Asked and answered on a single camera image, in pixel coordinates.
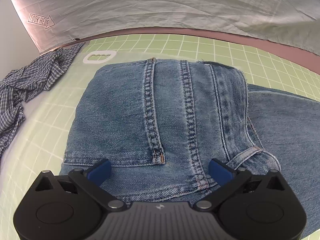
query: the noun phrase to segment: crumpled plaid cloth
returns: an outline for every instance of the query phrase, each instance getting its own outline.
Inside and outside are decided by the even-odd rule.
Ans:
[[[68,70],[83,45],[84,42],[70,49],[58,48],[47,52],[28,66],[12,70],[0,81],[0,157],[25,120],[21,101],[28,102],[42,90],[50,90]]]

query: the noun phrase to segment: blue denim jeans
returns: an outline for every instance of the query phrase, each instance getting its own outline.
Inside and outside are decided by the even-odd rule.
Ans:
[[[299,195],[300,182],[294,180],[301,174],[295,171],[308,171],[294,163],[304,158],[301,154],[308,144],[300,141],[299,151],[290,148],[290,123],[281,120],[279,125],[272,113],[278,107],[285,115],[290,105],[277,97],[304,100],[320,110],[319,103],[252,90],[248,92],[240,71],[214,62],[153,58],[106,65],[97,71],[77,106],[60,174],[108,158],[112,175],[101,187],[119,199],[193,203],[218,187],[208,174],[212,158],[253,174],[281,170],[284,163],[282,173],[304,204],[307,195],[303,190]],[[275,95],[269,99],[265,94]],[[299,120],[299,113],[291,112],[295,115],[290,120]],[[310,166],[314,160],[304,161]],[[316,201],[310,203],[310,208],[315,206]]]

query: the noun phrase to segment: green cutting mat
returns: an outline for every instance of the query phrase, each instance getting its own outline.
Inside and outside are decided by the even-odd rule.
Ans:
[[[320,76],[307,68],[255,47],[178,34],[130,34],[91,40],[96,50],[162,53],[215,61],[241,69],[249,84],[275,88],[320,101]],[[90,60],[102,60],[92,56]]]

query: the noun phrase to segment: arrow sticker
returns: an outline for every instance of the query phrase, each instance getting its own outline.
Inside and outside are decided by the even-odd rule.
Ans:
[[[51,19],[50,15],[48,16],[48,18],[46,18],[44,16],[33,14],[33,13],[30,13],[28,22],[32,24],[45,26],[46,29],[54,25],[54,22]]]

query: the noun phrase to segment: plaid shirt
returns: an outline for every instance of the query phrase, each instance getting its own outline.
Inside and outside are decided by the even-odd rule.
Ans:
[[[70,49],[47,52],[28,66],[12,70],[0,81],[0,157],[25,119],[21,101],[28,102],[42,90],[50,90],[83,45],[84,42]]]

